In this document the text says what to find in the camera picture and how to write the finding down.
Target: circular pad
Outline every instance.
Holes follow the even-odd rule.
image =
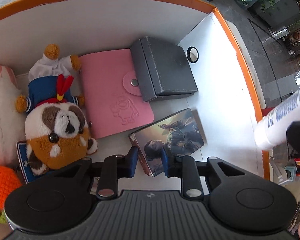
[[[6,199],[5,213],[20,229],[52,234],[78,225],[91,206],[89,193],[72,178],[43,176],[13,191]]]
[[[241,232],[274,233],[288,227],[296,210],[293,195],[255,175],[225,177],[210,194],[212,213]]]

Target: gray box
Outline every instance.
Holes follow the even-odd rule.
[[[130,50],[145,102],[184,98],[198,91],[182,47],[145,37]]]

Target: box lid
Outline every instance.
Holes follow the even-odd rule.
[[[182,47],[151,37],[143,38],[141,44],[156,95],[198,91]]]

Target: white plush toy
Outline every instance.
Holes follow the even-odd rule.
[[[0,165],[3,166],[18,163],[16,142],[25,140],[26,117],[15,108],[20,94],[12,69],[0,65]]]

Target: knitted toy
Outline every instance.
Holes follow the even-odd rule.
[[[60,169],[97,151],[88,124],[78,106],[83,96],[73,97],[69,70],[81,67],[78,56],[58,60],[59,47],[50,44],[29,71],[29,97],[19,96],[16,109],[26,112],[27,157],[34,175]]]
[[[3,212],[4,202],[8,195],[18,187],[21,187],[21,182],[8,167],[0,166],[0,223],[6,223]]]

